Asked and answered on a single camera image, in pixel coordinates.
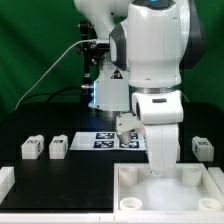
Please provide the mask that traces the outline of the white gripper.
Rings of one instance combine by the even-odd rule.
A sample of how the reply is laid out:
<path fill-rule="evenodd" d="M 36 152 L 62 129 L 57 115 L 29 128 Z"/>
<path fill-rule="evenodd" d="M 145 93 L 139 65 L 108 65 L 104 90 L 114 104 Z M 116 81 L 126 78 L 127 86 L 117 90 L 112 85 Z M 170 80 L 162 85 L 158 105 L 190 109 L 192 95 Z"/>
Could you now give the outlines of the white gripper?
<path fill-rule="evenodd" d="M 135 92 L 132 94 L 132 110 L 143 125 L 151 171 L 174 170 L 179 145 L 178 124 L 183 121 L 181 92 Z"/>

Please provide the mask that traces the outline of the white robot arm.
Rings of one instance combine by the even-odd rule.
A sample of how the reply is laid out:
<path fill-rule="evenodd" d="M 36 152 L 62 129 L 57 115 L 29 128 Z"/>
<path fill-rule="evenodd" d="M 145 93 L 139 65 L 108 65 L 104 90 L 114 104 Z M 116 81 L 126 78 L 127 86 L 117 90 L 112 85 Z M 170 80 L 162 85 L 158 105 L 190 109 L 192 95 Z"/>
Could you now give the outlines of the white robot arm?
<path fill-rule="evenodd" d="M 150 169 L 173 170 L 183 121 L 180 70 L 205 52 L 194 0 L 74 0 L 93 26 L 91 58 L 100 64 L 89 107 L 115 114 L 120 141 L 145 137 Z"/>

